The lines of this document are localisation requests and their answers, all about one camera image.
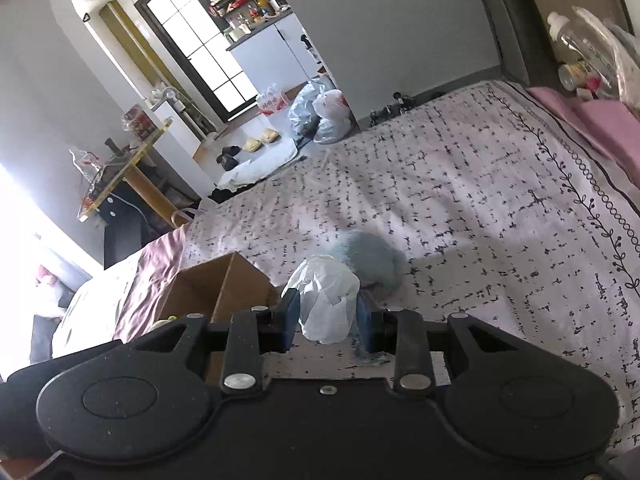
desk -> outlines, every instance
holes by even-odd
[[[149,149],[154,145],[156,140],[164,134],[171,126],[173,120],[171,118],[165,120],[162,126],[156,128],[151,135],[149,135],[142,145],[124,156],[114,156],[111,162],[116,164],[115,175],[105,176],[101,171],[92,182],[89,191],[82,199],[80,211],[78,212],[78,219],[84,222],[89,215],[94,213],[102,202],[109,196],[118,183],[124,179],[140,197],[149,204],[149,207],[153,209],[160,217],[167,222],[171,227],[174,227],[174,223],[171,220],[172,215],[178,211],[169,199],[165,197],[160,190],[154,186],[154,184],[138,169],[136,166],[140,159],[147,154]],[[181,217],[176,218],[178,225],[185,224],[186,220]]]

countertop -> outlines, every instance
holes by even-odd
[[[251,34],[247,34],[245,36],[243,36],[242,38],[240,38],[238,41],[236,41],[235,43],[229,45],[228,49],[226,50],[227,52],[231,52],[233,49],[235,49],[236,46],[238,46],[241,43],[244,43],[246,40],[248,40],[249,38],[254,37],[256,34],[258,34],[259,32],[261,32],[262,30],[264,30],[265,28],[269,27],[270,25],[273,25],[274,23],[279,22],[282,18],[286,18],[287,16],[289,16],[290,14],[293,14],[293,9],[289,9],[289,10],[285,10],[284,12],[281,12],[280,14],[278,14],[277,16],[274,16],[273,18],[271,18],[270,20],[261,23],[260,25],[258,25],[254,30],[251,31]]]

cardboard box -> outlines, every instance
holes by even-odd
[[[239,253],[178,272],[165,293],[158,319],[200,312],[212,322],[228,323],[234,313],[252,306],[271,306],[278,295],[273,285]],[[224,354],[213,352],[206,373],[207,384],[217,384]]]

gray wall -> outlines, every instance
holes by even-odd
[[[0,0],[0,24],[0,164],[102,262],[101,225],[76,218],[86,183],[68,148],[105,155],[105,138],[123,144],[129,136],[120,124],[122,110],[56,23],[49,0]],[[19,221],[21,212],[13,214]]]
[[[500,64],[481,0],[288,0],[360,119]]]

white bottle cap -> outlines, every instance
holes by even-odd
[[[569,18],[562,14],[558,14],[557,12],[552,12],[549,14],[546,22],[550,25],[549,35],[551,36],[551,39],[557,41],[558,32],[560,32],[560,29],[569,23]]]

